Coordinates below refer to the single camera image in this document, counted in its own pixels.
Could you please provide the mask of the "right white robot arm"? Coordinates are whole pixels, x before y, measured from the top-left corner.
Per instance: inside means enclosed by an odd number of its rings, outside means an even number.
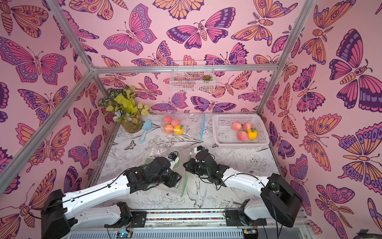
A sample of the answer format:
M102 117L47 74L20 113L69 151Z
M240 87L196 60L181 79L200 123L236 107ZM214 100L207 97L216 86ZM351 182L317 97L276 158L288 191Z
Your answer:
M183 164L187 172L204 177L217 189L236 188L263 200L260 204L246 200L241 206L245 217L253 221L273 218L284 227L294 226L302 206L302 197L281 175L273 173L269 177L255 176L218 164L203 146L196 147L194 152L196 156Z

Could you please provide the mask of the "clear blue-zipper zip bag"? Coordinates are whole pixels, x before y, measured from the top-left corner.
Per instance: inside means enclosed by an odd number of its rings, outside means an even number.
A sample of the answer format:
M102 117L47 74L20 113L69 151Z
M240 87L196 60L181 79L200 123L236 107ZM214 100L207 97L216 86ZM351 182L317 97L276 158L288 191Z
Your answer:
M203 114L166 114L160 123L164 133L203 142L206 117Z

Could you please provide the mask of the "green printed zip bag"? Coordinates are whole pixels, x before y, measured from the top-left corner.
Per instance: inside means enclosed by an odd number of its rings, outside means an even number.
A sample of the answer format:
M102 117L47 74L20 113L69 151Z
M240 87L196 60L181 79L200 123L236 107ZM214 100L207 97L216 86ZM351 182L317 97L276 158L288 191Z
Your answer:
M181 179L174 187L169 188L166 185L161 184L160 186L156 187L155 190L158 189L166 193L172 193L183 197L190 176L190 174L186 172L185 168L183 167L183 164L191 159L191 149L187 147L170 147L166 149L156 147L152 149L149 156L145 159L145 164L151 163L156 157L165 157L170 162L167 157L169 153L174 150L177 150L180 153L180 161L176 164L170 163L170 168L173 172L178 173L181 176Z

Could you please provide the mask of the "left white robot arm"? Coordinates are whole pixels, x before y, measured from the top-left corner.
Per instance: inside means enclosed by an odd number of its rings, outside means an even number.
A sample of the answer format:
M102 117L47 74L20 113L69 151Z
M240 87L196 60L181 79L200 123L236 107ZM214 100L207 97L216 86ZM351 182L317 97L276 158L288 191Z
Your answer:
M98 225L107 229L131 226L134 217L126 203L118 202L110 209L95 206L160 184L173 188L181 179L167 158L156 157L149 164L126 169L114 179L84 190L55 190L41 209L41 237L60 239L72 230Z

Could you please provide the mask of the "yellow-orange peach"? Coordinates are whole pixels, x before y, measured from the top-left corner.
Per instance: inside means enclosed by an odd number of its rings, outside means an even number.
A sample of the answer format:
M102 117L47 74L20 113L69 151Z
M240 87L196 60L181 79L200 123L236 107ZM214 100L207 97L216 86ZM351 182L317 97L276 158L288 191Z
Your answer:
M179 126L174 127L174 133L177 135L182 135L184 133L184 126L179 125Z

